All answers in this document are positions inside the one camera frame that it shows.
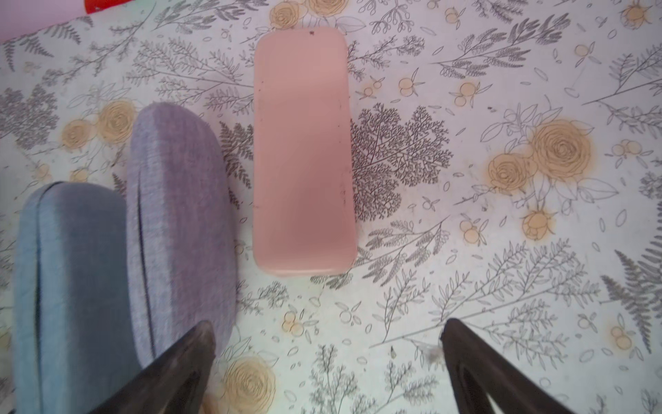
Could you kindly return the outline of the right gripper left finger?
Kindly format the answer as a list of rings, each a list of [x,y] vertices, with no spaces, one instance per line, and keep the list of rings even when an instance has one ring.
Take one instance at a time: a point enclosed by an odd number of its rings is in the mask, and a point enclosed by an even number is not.
[[[190,329],[94,413],[198,413],[215,359],[209,321]]]

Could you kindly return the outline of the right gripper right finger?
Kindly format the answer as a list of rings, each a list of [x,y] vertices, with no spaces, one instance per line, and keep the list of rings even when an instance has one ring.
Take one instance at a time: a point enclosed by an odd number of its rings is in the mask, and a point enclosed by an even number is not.
[[[462,321],[451,318],[441,344],[460,413],[568,413]]]

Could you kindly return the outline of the light blue case white glasses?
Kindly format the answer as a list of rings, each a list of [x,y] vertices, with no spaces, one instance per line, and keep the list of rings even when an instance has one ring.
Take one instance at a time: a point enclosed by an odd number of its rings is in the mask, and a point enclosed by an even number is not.
[[[118,193],[72,182],[33,193],[20,215],[12,286],[18,412],[90,412],[140,372]]]

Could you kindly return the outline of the grey case tan interior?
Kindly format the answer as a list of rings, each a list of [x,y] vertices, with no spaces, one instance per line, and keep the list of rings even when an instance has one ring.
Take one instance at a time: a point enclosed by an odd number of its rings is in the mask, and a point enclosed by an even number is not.
[[[127,187],[127,263],[136,354],[147,366],[202,321],[222,353],[236,319],[234,216],[211,127],[174,103],[136,117]]]

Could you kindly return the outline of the pink case round glasses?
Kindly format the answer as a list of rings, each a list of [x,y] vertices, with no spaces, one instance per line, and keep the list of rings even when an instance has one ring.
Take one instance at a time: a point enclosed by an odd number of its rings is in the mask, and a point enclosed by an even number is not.
[[[253,253],[268,274],[341,274],[356,258],[347,57],[329,27],[257,44]]]

